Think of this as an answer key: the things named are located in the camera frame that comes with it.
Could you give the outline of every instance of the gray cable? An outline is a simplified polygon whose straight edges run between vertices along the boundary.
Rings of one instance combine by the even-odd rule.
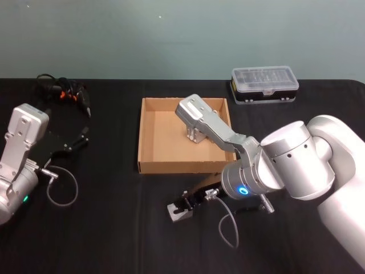
[[[227,215],[225,215],[225,216],[223,216],[223,218],[219,221],[219,225],[218,225],[218,230],[219,230],[219,234],[221,235],[221,237],[222,237],[222,239],[223,239],[223,241],[227,244],[227,245],[229,245],[230,247],[232,247],[232,248],[238,248],[238,245],[239,245],[239,243],[240,243],[240,239],[239,239],[239,237],[238,237],[238,228],[237,228],[237,224],[236,224],[236,220],[234,219],[234,217],[233,217],[233,214],[232,214],[232,212],[231,212],[231,210],[229,209],[229,207],[226,205],[226,203],[225,202],[223,202],[222,201],[222,199],[220,199],[219,197],[215,197],[214,198],[215,200],[218,200],[224,207],[225,207],[225,209],[227,210],[227,212],[228,212],[228,214]],[[236,233],[236,244],[235,245],[233,245],[233,244],[231,244],[227,239],[226,239],[226,237],[223,235],[223,233],[222,233],[222,229],[221,229],[221,226],[222,226],[222,222],[228,217],[228,216],[230,216],[231,217],[231,219],[232,219],[232,223],[233,223],[233,227],[234,227],[234,231],[235,231],[235,233]]]
[[[60,204],[60,203],[57,203],[54,199],[51,198],[51,195],[50,195],[50,188],[51,188],[51,184],[48,184],[48,187],[47,187],[47,197],[49,199],[49,201],[54,204],[55,206],[58,206],[58,207],[68,207],[70,205],[72,205],[76,199],[78,198],[79,196],[79,185],[78,185],[78,181],[76,180],[76,178],[74,177],[74,175],[67,169],[63,168],[63,167],[59,167],[59,166],[48,166],[50,168],[58,168],[59,170],[63,170],[63,171],[66,171],[74,180],[75,182],[75,187],[76,187],[76,194],[75,194],[75,197],[73,198],[72,201],[70,201],[69,203],[67,204]]]

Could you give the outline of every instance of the black tablecloth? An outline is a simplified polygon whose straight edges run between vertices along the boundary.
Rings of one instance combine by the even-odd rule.
[[[49,129],[65,139],[90,126],[90,145],[65,163],[80,193],[71,208],[46,198],[46,179],[0,227],[0,273],[363,273],[322,225],[317,205],[285,191],[269,194],[275,214],[237,216],[238,250],[219,237],[225,214],[216,202],[173,224],[166,205],[204,175],[140,175],[138,130],[143,97],[227,97],[233,130],[264,136],[295,120],[336,116],[365,139],[365,85],[301,80],[293,103],[238,106],[228,81],[84,80],[92,119],[74,106],[50,104]],[[33,80],[0,80],[0,134],[13,107],[34,102]],[[250,203],[227,201],[240,208]],[[232,235],[229,222],[223,225]]]

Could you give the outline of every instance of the clear plastic lid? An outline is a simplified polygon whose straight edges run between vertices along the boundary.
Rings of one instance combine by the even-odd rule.
[[[289,66],[234,68],[232,77],[238,92],[262,91],[272,94],[279,90],[299,88]]]

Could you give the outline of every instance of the open cardboard box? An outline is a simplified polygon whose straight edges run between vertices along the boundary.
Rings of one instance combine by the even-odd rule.
[[[214,173],[236,160],[209,139],[199,144],[186,137],[186,125],[175,109],[183,98],[143,98],[139,131],[138,168],[143,174]],[[204,101],[230,126],[225,98]]]

